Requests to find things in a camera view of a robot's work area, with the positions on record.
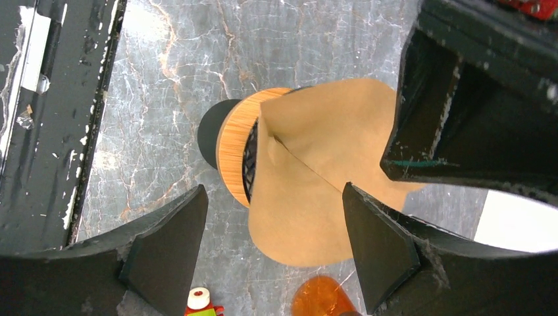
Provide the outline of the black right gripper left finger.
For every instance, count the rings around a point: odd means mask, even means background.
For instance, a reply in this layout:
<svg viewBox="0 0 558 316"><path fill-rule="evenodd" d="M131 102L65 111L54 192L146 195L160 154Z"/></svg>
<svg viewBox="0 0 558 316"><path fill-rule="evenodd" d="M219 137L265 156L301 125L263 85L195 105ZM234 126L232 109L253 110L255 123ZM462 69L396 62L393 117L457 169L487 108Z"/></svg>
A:
<svg viewBox="0 0 558 316"><path fill-rule="evenodd" d="M2 255L1 314L120 315L137 295L163 315L183 315L208 204L198 185L61 250Z"/></svg>

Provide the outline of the brown paper coffee filter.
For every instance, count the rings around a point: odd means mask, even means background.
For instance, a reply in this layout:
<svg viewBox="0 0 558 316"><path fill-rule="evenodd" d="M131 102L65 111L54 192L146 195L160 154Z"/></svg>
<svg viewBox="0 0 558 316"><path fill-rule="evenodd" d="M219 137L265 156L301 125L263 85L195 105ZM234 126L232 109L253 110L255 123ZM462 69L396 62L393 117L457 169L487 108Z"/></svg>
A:
<svg viewBox="0 0 558 316"><path fill-rule="evenodd" d="M248 228L264 255L296 267L350 259L342 201L347 183L395 210L422 188L390 180L380 168L395 101L389 85L355 78L261 104Z"/></svg>

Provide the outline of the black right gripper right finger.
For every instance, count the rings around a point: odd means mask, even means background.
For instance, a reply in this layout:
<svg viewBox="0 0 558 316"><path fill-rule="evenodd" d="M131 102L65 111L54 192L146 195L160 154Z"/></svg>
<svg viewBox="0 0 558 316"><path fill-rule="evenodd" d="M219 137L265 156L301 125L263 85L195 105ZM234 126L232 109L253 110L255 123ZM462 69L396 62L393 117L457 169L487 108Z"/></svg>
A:
<svg viewBox="0 0 558 316"><path fill-rule="evenodd" d="M474 242L396 211L352 183L342 200L368 314L557 314L556 251Z"/></svg>

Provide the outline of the blue plastic coffee dripper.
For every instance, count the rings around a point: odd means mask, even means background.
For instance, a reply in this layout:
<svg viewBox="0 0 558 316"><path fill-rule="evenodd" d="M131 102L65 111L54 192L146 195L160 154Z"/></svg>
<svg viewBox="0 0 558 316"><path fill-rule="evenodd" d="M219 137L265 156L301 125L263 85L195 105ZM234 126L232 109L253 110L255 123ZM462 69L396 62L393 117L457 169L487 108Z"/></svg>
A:
<svg viewBox="0 0 558 316"><path fill-rule="evenodd" d="M242 180L243 189L248 202L251 201L252 187L255 179L255 169L257 163L257 127L256 120L249 131L248 138L243 150L242 160Z"/></svg>

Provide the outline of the orange glass carafe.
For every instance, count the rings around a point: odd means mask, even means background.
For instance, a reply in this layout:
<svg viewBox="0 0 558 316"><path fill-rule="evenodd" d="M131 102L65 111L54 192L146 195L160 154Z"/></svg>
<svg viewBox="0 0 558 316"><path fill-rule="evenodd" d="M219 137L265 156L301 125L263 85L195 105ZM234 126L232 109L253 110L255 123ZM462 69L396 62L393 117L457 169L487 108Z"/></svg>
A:
<svg viewBox="0 0 558 316"><path fill-rule="evenodd" d="M342 286L329 276L319 275L304 282L295 292L291 314L312 315L361 315Z"/></svg>

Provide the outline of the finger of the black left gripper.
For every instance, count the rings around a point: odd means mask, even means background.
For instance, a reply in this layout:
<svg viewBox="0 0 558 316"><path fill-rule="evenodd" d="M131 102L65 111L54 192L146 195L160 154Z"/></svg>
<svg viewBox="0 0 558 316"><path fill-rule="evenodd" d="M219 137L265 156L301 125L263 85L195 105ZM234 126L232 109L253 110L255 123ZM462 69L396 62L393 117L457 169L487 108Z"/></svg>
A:
<svg viewBox="0 0 558 316"><path fill-rule="evenodd" d="M421 1L380 166L557 205L557 23L496 1Z"/></svg>

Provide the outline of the light wooden ring holder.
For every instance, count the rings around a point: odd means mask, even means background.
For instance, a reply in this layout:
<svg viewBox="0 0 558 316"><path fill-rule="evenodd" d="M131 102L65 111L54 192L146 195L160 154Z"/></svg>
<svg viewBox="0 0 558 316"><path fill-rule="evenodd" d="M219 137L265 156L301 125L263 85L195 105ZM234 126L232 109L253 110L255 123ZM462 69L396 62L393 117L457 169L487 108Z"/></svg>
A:
<svg viewBox="0 0 558 316"><path fill-rule="evenodd" d="M249 132L260 113L260 104L292 91L291 88L269 88L241 99L225 116L216 139L216 165L231 195L243 206L249 206L242 178L243 153Z"/></svg>

